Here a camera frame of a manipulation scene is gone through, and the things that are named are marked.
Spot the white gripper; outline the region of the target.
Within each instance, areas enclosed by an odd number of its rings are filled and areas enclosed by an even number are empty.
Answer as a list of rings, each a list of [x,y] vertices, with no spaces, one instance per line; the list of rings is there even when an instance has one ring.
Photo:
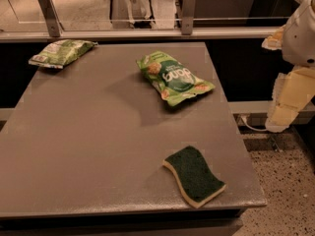
[[[286,62],[299,65],[288,74],[279,73],[275,80],[265,127],[280,133],[315,96],[315,68],[307,68],[315,66],[314,0],[303,0],[285,26],[264,39],[262,47],[282,50]]]

